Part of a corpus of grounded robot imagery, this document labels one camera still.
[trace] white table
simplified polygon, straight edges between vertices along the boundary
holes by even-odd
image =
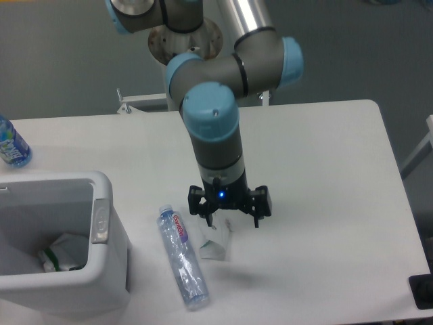
[[[34,150],[20,170],[99,170],[133,243],[126,309],[79,324],[343,324],[433,316],[407,278],[429,272],[380,111],[370,101],[241,108],[248,183],[273,216],[229,213],[229,261],[201,261],[211,304],[188,312],[156,227],[171,203],[197,245],[187,191],[201,185],[176,112],[14,121]],[[2,324],[77,324],[0,301]]]

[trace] white plastic bin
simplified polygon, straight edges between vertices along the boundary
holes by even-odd
[[[45,273],[37,252],[63,233],[89,238],[87,264]],[[46,313],[121,307],[130,249],[103,173],[0,177],[0,299]]]

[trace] white paper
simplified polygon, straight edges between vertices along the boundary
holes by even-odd
[[[213,213],[212,227],[208,227],[205,219],[198,216],[198,225],[202,233],[199,254],[202,259],[224,261],[229,244],[229,222],[221,213]]]

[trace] bottle label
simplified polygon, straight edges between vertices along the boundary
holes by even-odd
[[[177,229],[177,232],[179,233],[179,237],[181,238],[182,242],[186,242],[188,240],[188,233],[185,229],[185,226],[182,223],[181,217],[177,213],[173,213],[173,221],[175,222],[175,227]]]
[[[0,142],[0,157],[8,164],[25,160],[29,151],[27,143],[15,129],[7,134],[7,139]]]

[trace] blue water bottle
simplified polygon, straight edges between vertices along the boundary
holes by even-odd
[[[208,288],[196,254],[189,242],[181,215],[173,212],[171,205],[164,205],[160,207],[157,224],[171,269],[187,308],[195,310],[207,305],[209,302]]]
[[[32,158],[32,150],[11,121],[0,115],[0,157],[10,166],[23,167]]]

